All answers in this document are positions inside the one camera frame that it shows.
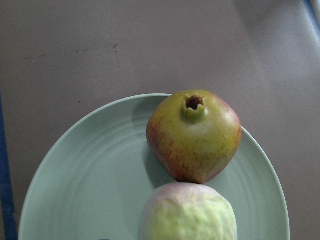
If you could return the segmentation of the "red yellow pomegranate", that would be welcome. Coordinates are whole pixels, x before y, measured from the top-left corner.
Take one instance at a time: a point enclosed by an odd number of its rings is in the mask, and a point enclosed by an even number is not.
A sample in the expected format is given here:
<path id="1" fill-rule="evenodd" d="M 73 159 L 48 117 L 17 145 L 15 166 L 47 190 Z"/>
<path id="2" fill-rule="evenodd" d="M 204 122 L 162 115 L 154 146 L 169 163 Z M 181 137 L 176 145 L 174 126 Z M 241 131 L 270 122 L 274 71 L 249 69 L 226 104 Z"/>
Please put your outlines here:
<path id="1" fill-rule="evenodd" d="M 148 121 L 146 139 L 174 180 L 205 184 L 235 156 L 242 126 L 236 112 L 216 94 L 184 90 L 158 105 Z"/>

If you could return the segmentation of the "pale pink peach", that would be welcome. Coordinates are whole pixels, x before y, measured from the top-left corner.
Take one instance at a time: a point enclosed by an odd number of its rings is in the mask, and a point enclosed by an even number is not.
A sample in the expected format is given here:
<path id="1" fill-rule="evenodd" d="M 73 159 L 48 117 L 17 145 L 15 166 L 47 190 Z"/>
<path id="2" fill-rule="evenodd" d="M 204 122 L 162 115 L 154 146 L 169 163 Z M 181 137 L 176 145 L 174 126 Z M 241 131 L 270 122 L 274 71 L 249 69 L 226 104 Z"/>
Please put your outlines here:
<path id="1" fill-rule="evenodd" d="M 213 188 L 168 183 L 157 188 L 144 207 L 141 240 L 236 240 L 232 205 Z"/>

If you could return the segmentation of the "light green plate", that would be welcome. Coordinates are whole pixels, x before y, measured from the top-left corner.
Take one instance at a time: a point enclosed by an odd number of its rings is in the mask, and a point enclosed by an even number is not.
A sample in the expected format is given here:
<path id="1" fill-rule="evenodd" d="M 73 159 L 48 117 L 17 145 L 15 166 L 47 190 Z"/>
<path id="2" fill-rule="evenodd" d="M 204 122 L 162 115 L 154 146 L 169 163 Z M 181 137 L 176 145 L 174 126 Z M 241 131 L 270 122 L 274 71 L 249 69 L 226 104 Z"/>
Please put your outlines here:
<path id="1" fill-rule="evenodd" d="M 164 93 L 109 103 L 72 126 L 40 164 L 25 198 L 21 240 L 136 240 L 154 189 L 172 182 L 146 142 Z M 235 212 L 240 240 L 288 240 L 279 178 L 246 131 L 228 167 L 209 185 Z"/>

